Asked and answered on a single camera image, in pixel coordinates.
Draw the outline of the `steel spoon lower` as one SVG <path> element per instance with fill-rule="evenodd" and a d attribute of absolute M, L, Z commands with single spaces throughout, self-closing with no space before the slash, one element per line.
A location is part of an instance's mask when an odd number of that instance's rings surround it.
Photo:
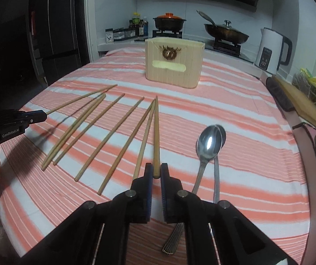
<path fill-rule="evenodd" d="M 215 125 L 219 131 L 219 141 L 221 150 L 226 142 L 226 132 L 223 126 Z M 220 170 L 219 170 L 219 158 L 218 156 L 214 159 L 214 203 L 217 203 L 220 200 Z"/>

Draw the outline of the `steel spoon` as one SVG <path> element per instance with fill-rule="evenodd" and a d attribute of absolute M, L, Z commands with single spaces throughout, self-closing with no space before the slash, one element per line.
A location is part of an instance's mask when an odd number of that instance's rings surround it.
<path fill-rule="evenodd" d="M 206 127 L 196 142 L 196 153 L 199 158 L 199 170 L 192 193 L 197 194 L 207 164 L 220 152 L 219 131 L 215 125 Z M 162 248 L 162 252 L 172 255 L 176 252 L 184 232 L 184 224 L 178 223 Z"/>
<path fill-rule="evenodd" d="M 215 125 L 219 131 L 219 141 L 221 150 L 226 142 L 226 132 L 223 126 Z M 219 158 L 218 156 L 214 159 L 214 203 L 217 203 L 220 200 L 220 170 L 219 170 Z"/>

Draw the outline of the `steel spoon upper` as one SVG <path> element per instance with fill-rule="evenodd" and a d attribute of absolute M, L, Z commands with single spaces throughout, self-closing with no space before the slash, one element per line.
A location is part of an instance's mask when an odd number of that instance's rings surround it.
<path fill-rule="evenodd" d="M 219 131 L 215 125 L 206 127 L 196 142 L 196 153 L 199 158 L 199 170 L 192 193 L 197 194 L 207 164 L 220 152 Z M 162 252 L 172 255 L 176 252 L 184 232 L 184 224 L 178 223 L 162 248 Z"/>

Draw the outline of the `pink striped tablecloth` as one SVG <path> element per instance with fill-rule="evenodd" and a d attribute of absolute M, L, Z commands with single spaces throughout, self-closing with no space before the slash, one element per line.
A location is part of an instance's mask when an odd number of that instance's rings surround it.
<path fill-rule="evenodd" d="M 158 96 L 160 160 L 171 176 L 191 190 L 199 167 L 196 140 L 207 126 L 222 125 L 220 197 L 295 261 L 302 260 L 310 223 L 303 163 L 288 122 L 258 79 L 205 59 L 196 88 L 157 83 L 145 77 L 144 49 L 126 48 L 66 75 L 24 110 L 49 111 L 113 84 L 2 144 L 0 219 L 18 254 L 32 249 L 84 201 L 106 202 L 130 187 L 143 127 L 103 193 L 97 193 Z"/>

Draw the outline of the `black refrigerator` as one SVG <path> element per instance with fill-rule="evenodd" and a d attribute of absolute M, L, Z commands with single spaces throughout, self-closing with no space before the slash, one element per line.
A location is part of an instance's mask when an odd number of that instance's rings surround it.
<path fill-rule="evenodd" d="M 84 0 L 0 0 L 5 84 L 51 85 L 88 62 Z"/>

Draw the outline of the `white spice jar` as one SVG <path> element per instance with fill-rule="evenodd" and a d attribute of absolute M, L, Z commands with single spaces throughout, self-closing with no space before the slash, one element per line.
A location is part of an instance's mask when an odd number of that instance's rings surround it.
<path fill-rule="evenodd" d="M 105 40 L 107 44 L 114 42 L 113 28 L 105 29 Z"/>

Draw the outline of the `dark oven mitt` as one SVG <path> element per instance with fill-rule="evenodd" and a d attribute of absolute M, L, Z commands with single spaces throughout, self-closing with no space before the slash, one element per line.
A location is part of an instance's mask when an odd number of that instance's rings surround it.
<path fill-rule="evenodd" d="M 285 92 L 281 88 L 280 84 L 276 81 L 276 79 L 268 77 L 266 79 L 266 87 L 269 93 L 275 99 L 275 101 L 280 105 L 282 110 L 286 112 L 291 112 L 295 110 L 294 105 L 292 104 L 288 96 L 285 94 Z"/>

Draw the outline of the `wooden cutting board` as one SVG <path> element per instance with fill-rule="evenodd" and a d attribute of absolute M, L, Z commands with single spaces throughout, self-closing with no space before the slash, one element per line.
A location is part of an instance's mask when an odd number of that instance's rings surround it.
<path fill-rule="evenodd" d="M 272 79 L 278 82 L 282 91 L 286 94 L 290 102 L 292 102 L 298 115 L 316 128 L 315 104 L 313 104 L 313 102 L 311 102 L 311 100 L 309 100 L 309 98 L 294 85 L 289 84 L 275 75 L 272 76 Z"/>

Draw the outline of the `spice jar rack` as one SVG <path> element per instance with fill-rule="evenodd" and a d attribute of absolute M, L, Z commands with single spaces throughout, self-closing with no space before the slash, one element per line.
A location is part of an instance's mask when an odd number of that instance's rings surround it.
<path fill-rule="evenodd" d="M 129 28 L 119 28 L 113 30 L 114 41 L 124 41 L 136 37 L 136 31 Z"/>

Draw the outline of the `sauce bottles group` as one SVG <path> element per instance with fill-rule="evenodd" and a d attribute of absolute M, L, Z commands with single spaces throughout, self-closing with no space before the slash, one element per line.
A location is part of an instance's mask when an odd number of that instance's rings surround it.
<path fill-rule="evenodd" d="M 148 36 L 147 18 L 141 17 L 139 13 L 134 12 L 129 20 L 129 29 L 135 31 L 135 36 Z"/>

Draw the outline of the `cream utensil holder box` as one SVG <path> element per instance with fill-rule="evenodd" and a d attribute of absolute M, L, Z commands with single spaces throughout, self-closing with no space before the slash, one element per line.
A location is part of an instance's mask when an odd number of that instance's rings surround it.
<path fill-rule="evenodd" d="M 197 87 L 205 44 L 180 38 L 156 37 L 145 41 L 145 77 L 186 89 Z"/>

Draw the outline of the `white electric kettle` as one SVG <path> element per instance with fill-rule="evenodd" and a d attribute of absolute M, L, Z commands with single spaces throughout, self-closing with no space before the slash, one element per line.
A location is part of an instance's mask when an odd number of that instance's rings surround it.
<path fill-rule="evenodd" d="M 254 65 L 274 75 L 280 65 L 289 64 L 293 43 L 288 37 L 270 28 L 262 28 L 261 34 L 261 43 Z"/>

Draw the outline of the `black pot orange lid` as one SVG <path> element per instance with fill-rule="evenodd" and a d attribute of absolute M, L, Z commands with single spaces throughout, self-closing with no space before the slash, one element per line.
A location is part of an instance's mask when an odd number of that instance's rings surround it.
<path fill-rule="evenodd" d="M 157 16 L 154 19 L 155 27 L 161 31 L 180 32 L 185 19 L 175 16 L 173 13 Z"/>

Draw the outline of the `black wok with lid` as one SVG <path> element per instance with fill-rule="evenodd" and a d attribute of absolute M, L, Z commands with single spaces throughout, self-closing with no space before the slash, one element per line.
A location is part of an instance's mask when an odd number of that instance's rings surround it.
<path fill-rule="evenodd" d="M 248 39 L 249 36 L 244 34 L 233 27 L 230 26 L 231 22 L 229 20 L 225 20 L 225 24 L 217 25 L 212 20 L 210 16 L 205 14 L 204 12 L 197 10 L 196 11 L 202 18 L 209 22 L 204 24 L 205 30 L 209 35 L 215 38 L 216 41 L 227 41 L 234 45 L 243 44 Z"/>

